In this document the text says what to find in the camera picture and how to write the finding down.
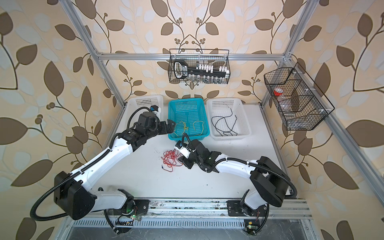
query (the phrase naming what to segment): aluminum frame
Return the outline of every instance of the aluminum frame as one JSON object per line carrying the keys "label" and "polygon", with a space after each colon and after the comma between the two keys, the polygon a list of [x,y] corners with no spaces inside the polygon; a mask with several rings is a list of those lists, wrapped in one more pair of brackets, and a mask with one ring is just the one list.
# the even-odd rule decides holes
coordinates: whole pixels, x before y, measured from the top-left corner
{"label": "aluminum frame", "polygon": [[120,106],[123,107],[125,105],[124,98],[121,96],[120,91],[118,90],[117,86],[115,85],[115,82],[113,81],[111,75],[109,74],[107,66],[97,56],[96,47],[94,46],[91,37],[89,36],[87,30],[85,29],[79,16],[77,15],[72,2],[70,0],[60,0],[60,3],[65,13],[68,15],[68,18],[71,20],[77,33],[79,33],[80,38],[83,40],[83,43],[87,48],[89,54],[91,55],[97,68],[101,71],[102,75],[104,76],[104,79],[107,82],[107,85],[112,90],[114,96],[116,97],[117,102],[119,103]]}

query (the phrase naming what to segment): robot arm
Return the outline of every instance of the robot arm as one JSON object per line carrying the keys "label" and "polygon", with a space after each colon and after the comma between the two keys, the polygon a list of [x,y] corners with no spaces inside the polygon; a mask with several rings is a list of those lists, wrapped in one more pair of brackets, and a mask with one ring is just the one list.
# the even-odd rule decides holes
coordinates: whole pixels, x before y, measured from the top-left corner
{"label": "robot arm", "polygon": [[[268,203],[281,207],[284,198],[296,197],[296,189],[289,177],[267,157],[250,161],[236,159],[221,152],[209,151],[197,139],[190,141],[187,135],[183,135],[175,149],[183,155],[179,161],[189,169],[197,163],[207,173],[226,172],[249,178],[255,188],[248,190],[240,203],[243,212],[249,216],[261,205]],[[288,186],[291,186],[294,194],[286,196]]]}

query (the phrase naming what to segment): leaf pattern wallpaper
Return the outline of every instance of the leaf pattern wallpaper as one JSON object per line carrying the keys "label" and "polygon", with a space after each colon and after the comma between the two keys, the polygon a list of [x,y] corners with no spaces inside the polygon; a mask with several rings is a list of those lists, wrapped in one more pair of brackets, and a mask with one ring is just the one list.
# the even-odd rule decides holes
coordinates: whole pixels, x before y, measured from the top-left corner
{"label": "leaf pattern wallpaper", "polygon": [[[55,175],[102,149],[120,106],[57,1],[0,1],[0,204],[3,239],[54,237],[34,202]],[[43,203],[42,215],[62,213]]]}
{"label": "leaf pattern wallpaper", "polygon": [[[320,0],[293,59],[335,105],[335,114],[384,174],[384,4]],[[382,239],[384,209],[326,123],[287,131],[272,101],[266,106],[288,171],[324,240]],[[367,228],[360,228],[364,219]]]}

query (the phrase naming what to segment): cable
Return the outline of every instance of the cable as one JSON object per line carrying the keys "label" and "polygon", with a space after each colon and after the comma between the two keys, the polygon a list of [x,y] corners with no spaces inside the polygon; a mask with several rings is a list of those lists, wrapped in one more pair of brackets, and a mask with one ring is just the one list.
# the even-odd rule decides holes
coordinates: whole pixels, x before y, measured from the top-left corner
{"label": "cable", "polygon": [[31,216],[31,218],[35,221],[49,221],[49,220],[53,220],[53,219],[57,219],[57,218],[61,218],[61,217],[65,217],[65,216],[68,216],[67,213],[62,213],[62,214],[58,214],[58,215],[54,215],[54,216],[49,216],[49,217],[41,217],[41,216],[38,216],[36,214],[36,210],[37,208],[39,207],[39,205],[42,203],[42,201],[44,199],[47,198],[47,196],[49,196],[51,193],[53,193],[56,189],[60,188],[61,186],[65,185],[67,182],[71,181],[72,179],[74,179],[75,177],[79,176],[80,174],[82,174],[85,170],[87,170],[88,168],[92,167],[93,165],[95,165],[97,162],[99,162],[101,159],[103,159],[112,149],[113,147],[113,143],[115,141],[115,138],[119,135],[120,133],[116,133],[113,137],[112,137],[112,140],[111,140],[111,143],[109,144],[109,148],[100,156],[98,157],[96,160],[90,162],[89,164],[86,164],[85,167],[83,167],[82,169],[80,169],[79,172],[76,172],[70,176],[68,176],[67,178],[65,178],[61,183],[59,183],[58,185],[52,187],[50,190],[48,190],[46,193],[44,193],[36,202],[35,204],[32,206],[31,208],[31,211],[29,213],[29,215]]}
{"label": "cable", "polygon": [[129,120],[128,120],[128,123],[127,123],[127,129],[129,129],[129,125],[131,124],[131,120],[132,120],[133,116],[134,116],[138,111],[140,111],[141,109],[147,109],[149,112],[152,112],[148,107],[140,107],[140,108],[136,109],[136,111],[134,111],[134,112],[132,113],[132,115],[129,117]]}

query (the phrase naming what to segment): wire mesh basket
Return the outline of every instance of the wire mesh basket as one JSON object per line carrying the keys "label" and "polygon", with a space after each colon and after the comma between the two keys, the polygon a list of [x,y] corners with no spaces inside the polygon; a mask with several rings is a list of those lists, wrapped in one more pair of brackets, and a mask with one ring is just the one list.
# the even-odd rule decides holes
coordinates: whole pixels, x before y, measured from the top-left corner
{"label": "wire mesh basket", "polygon": [[168,76],[170,83],[228,84],[229,50],[170,49]]}
{"label": "wire mesh basket", "polygon": [[[334,110],[331,101],[309,75],[314,86],[304,82],[300,76],[302,69],[296,64],[293,68],[278,68],[264,74],[265,85],[288,131],[313,130]],[[324,106],[314,92],[325,97],[329,106]]]}

